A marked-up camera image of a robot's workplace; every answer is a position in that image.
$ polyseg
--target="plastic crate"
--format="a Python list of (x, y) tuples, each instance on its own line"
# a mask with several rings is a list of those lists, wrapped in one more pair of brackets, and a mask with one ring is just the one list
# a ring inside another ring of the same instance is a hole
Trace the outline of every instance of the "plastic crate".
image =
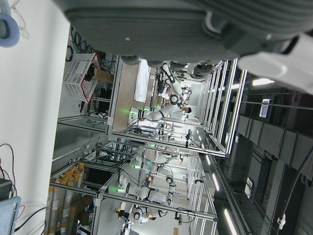
[(98, 80), (94, 77), (89, 82), (85, 80), (87, 71), (92, 63), (95, 68), (100, 69), (96, 53), (76, 54), (63, 78), (63, 86), (68, 95), (88, 104), (91, 102), (94, 89), (98, 83)]

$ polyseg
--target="black cable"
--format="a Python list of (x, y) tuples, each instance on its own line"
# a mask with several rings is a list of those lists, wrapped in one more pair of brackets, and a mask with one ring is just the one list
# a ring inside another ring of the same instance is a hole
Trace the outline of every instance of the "black cable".
[(41, 232), (41, 234), (40, 234), (40, 235), (44, 235), (44, 232), (45, 232), (45, 228), (46, 228), (46, 226), (47, 226), (47, 222), (45, 221), (44, 230)]
[(23, 227), (23, 226), (31, 219), (31, 217), (33, 217), (35, 214), (37, 214), (38, 212), (40, 212), (40, 211), (42, 211), (42, 210), (44, 210), (44, 209), (47, 209), (47, 208), (48, 208), (48, 207), (42, 207), (42, 208), (40, 208), (39, 210), (36, 210), (34, 213), (32, 213), (32, 214), (24, 221), (24, 223), (22, 223), (19, 227), (17, 227), (17, 228), (14, 230), (14, 232), (20, 230), (20, 228)]
[(298, 172), (297, 172), (296, 176), (295, 176), (294, 179), (293, 179), (293, 183), (292, 183), (292, 185), (291, 185), (288, 198), (287, 198), (287, 200), (286, 200), (286, 202), (285, 202), (285, 204), (284, 204), (284, 207), (283, 207), (284, 209), (283, 209), (283, 212), (282, 212), (282, 217), (283, 217), (284, 214), (286, 213), (286, 210), (287, 210), (289, 201), (290, 201), (290, 199), (291, 199), (291, 195), (292, 195), (293, 190), (294, 190), (294, 187), (295, 187), (295, 185), (296, 185), (296, 183), (297, 183), (297, 181), (298, 181), (298, 178), (299, 178), (299, 176), (300, 176), (300, 174), (301, 174), (301, 171), (302, 171), (303, 167), (305, 166), (305, 164), (307, 163), (308, 159), (310, 158), (310, 156), (311, 156), (312, 154), (313, 154), (313, 146), (312, 146), (312, 148), (310, 149), (309, 153), (306, 155), (306, 157), (305, 157), (305, 159), (303, 160), (303, 162), (301, 163), (301, 165), (300, 165), (300, 167), (299, 167), (299, 169), (298, 169)]
[(4, 145), (9, 146), (10, 149), (11, 149), (11, 152), (12, 152), (12, 174), (13, 174), (14, 185), (16, 185), (15, 174), (14, 174), (14, 151), (13, 151), (12, 146), (9, 145), (8, 143), (3, 143), (3, 144), (0, 145), (0, 147), (2, 147), (2, 146), (4, 146)]
[(194, 214), (194, 217), (193, 217), (193, 219), (192, 219), (191, 221), (189, 221), (189, 222), (180, 221), (180, 223), (186, 223), (186, 224), (188, 224), (188, 223), (193, 222), (193, 221), (196, 219), (196, 214), (195, 214), (195, 212), (192, 211), (192, 210), (185, 209), (185, 208), (182, 208), (182, 207), (177, 207), (176, 210), (178, 210), (178, 211), (180, 211), (180, 212), (182, 212), (182, 211), (183, 211), (183, 212), (191, 212), (191, 213)]

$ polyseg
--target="green light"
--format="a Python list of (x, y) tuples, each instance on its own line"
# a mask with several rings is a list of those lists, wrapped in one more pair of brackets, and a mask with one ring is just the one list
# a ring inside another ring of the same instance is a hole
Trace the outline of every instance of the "green light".
[(117, 190), (117, 192), (126, 192), (126, 190), (123, 189), (123, 188), (119, 188), (119, 189)]

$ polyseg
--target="fluorescent light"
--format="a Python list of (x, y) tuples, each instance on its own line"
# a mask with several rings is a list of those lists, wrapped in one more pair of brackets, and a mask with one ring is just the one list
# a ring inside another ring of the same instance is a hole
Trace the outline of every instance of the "fluorescent light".
[(233, 90), (233, 89), (238, 89), (240, 87), (240, 85), (239, 84), (233, 84), (233, 85), (231, 85), (231, 89)]
[(259, 78), (252, 81), (253, 86), (261, 86), (269, 83), (273, 83), (274, 81), (269, 80), (267, 78)]
[(214, 182), (216, 191), (220, 191), (220, 186), (219, 186), (219, 183), (217, 182), (217, 179), (216, 179), (216, 176), (214, 173), (212, 174), (212, 178), (213, 178), (213, 182)]
[(205, 157), (206, 157), (206, 161), (207, 161), (207, 163), (208, 163), (209, 165), (211, 165), (211, 162), (210, 162), (209, 156), (206, 154), (206, 155), (205, 155)]
[(228, 226), (230, 228), (231, 234), (232, 235), (237, 235), (235, 227), (233, 225), (233, 222), (231, 221), (231, 218), (229, 216), (229, 213), (228, 213), (227, 209), (224, 210), (224, 215), (226, 217), (226, 220), (227, 220)]

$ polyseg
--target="white robotic arm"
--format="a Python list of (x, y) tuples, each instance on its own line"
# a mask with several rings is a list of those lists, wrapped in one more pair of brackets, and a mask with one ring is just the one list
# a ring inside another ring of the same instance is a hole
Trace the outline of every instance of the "white robotic arm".
[(135, 119), (148, 119), (151, 121), (158, 121), (168, 116), (169, 114), (178, 111), (179, 109), (182, 109), (184, 105), (188, 104), (191, 91), (188, 92), (188, 97), (185, 103), (183, 103), (184, 101), (180, 83), (177, 81), (177, 79), (175, 79), (174, 75), (171, 73), (166, 63), (162, 65), (161, 69), (163, 70), (167, 77), (165, 82), (172, 88), (174, 93), (173, 95), (170, 96), (171, 104), (158, 111), (145, 111), (131, 108), (130, 121)]

